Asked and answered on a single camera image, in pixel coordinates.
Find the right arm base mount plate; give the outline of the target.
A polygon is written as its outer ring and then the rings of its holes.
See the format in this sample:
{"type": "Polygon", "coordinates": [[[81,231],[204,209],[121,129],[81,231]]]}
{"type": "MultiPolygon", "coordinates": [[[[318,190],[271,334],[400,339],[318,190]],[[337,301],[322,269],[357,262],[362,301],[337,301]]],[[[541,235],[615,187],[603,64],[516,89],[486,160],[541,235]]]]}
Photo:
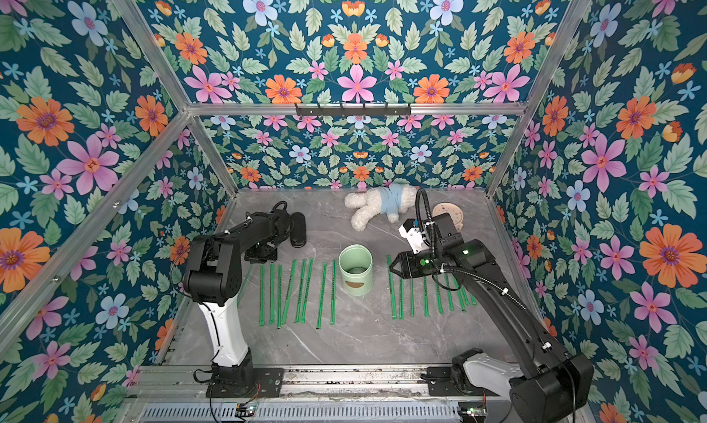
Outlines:
{"type": "Polygon", "coordinates": [[[432,397],[498,397],[497,394],[471,384],[458,383],[453,379],[450,366],[428,366],[420,375],[420,381],[426,384],[432,397]]]}

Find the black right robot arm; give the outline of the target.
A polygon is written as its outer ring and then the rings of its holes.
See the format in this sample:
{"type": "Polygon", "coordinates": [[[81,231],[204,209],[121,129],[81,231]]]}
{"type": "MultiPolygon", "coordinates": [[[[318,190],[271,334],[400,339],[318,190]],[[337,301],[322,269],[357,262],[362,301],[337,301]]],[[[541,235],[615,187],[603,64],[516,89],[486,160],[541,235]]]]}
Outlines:
{"type": "Polygon", "coordinates": [[[453,277],[482,305],[516,358],[505,362],[480,349],[456,356],[450,380],[458,391],[483,388],[504,397],[523,422],[576,417],[588,400],[591,362],[571,355],[533,316],[483,242],[465,241],[447,213],[405,220],[399,233],[411,248],[393,259],[390,271],[401,279],[453,277]]]}

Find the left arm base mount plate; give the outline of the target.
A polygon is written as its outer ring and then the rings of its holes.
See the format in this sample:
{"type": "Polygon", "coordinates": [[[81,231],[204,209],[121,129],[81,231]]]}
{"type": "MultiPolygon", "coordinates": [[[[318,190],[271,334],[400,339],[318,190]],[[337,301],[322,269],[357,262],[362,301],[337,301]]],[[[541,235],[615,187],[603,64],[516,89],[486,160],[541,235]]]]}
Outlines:
{"type": "Polygon", "coordinates": [[[284,375],[283,368],[232,370],[228,374],[218,370],[210,381],[206,396],[214,399],[276,398],[280,396],[284,375]]]}

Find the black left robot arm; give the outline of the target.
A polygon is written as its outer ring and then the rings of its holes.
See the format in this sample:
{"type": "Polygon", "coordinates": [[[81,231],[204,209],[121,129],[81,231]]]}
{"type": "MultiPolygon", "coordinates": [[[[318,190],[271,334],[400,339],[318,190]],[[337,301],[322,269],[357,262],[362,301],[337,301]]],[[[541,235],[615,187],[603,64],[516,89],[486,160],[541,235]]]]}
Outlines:
{"type": "Polygon", "coordinates": [[[252,352],[242,334],[237,300],[242,263],[274,262],[290,237],[291,215],[280,201],[267,212],[253,212],[228,230],[198,236],[184,270],[183,287],[206,321],[211,339],[211,391],[246,395],[256,386],[252,352]]]}

